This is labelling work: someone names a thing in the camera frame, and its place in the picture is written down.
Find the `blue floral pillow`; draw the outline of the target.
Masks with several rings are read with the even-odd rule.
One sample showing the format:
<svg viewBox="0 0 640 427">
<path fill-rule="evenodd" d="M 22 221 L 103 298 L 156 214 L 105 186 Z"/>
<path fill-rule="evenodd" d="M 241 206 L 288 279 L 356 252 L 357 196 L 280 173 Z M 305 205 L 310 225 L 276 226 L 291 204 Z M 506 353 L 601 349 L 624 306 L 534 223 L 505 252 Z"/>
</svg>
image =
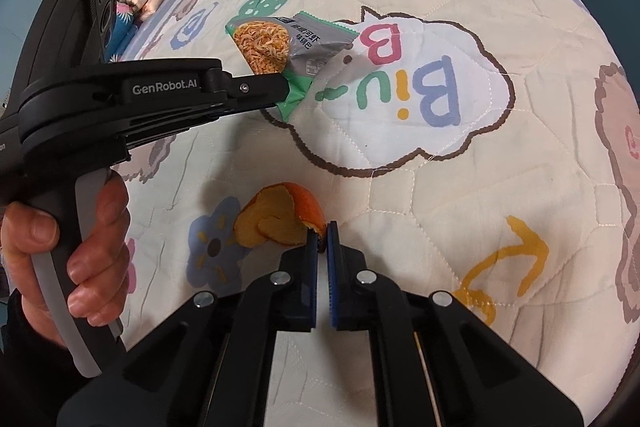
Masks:
<svg viewBox="0 0 640 427">
<path fill-rule="evenodd" d="M 129 4 L 116 3 L 115 23 L 103 54 L 105 62 L 118 62 L 122 58 L 137 32 L 135 20 L 136 14 Z"/>
</svg>

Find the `cartoon bear quilt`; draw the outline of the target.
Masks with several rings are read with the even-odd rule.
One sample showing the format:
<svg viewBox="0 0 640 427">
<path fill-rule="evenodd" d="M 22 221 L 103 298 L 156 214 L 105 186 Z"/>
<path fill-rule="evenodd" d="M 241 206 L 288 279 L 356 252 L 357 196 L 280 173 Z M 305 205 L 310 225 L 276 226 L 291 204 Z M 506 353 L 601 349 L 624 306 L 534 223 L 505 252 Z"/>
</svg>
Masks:
<svg viewBox="0 0 640 427">
<path fill-rule="evenodd" d="M 197 291 L 242 291 L 280 247 L 241 245 L 252 199 L 305 187 L 405 291 L 443 289 L 572 399 L 610 407 L 639 339 L 639 111 L 582 0 L 166 0 L 129 60 L 247 64 L 226 27 L 309 13 L 357 31 L 290 116 L 221 119 L 137 148 L 133 346 Z"/>
</svg>

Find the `green noodle packet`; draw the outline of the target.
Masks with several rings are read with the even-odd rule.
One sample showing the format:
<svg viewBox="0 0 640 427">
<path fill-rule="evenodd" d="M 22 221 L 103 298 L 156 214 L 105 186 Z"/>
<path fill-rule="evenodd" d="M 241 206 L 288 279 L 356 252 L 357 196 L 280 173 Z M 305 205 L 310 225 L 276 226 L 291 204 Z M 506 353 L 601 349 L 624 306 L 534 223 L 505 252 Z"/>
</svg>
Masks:
<svg viewBox="0 0 640 427">
<path fill-rule="evenodd" d="M 288 80 L 290 92 L 277 104 L 283 121 L 304 101 L 326 64 L 358 37 L 356 30 L 307 12 L 240 17 L 229 22 L 226 31 L 254 74 L 281 74 Z"/>
</svg>

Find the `orange peel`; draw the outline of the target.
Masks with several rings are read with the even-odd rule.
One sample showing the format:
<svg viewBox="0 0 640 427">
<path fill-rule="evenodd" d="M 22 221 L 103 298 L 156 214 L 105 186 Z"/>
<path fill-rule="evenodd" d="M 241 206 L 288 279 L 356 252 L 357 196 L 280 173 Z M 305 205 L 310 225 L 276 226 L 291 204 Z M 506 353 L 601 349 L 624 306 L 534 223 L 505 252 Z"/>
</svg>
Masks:
<svg viewBox="0 0 640 427">
<path fill-rule="evenodd" d="M 299 184 L 281 182 L 263 187 L 233 223 L 235 240 L 245 248 L 266 242 L 302 246 L 311 230 L 326 237 L 326 217 L 316 196 Z"/>
</svg>

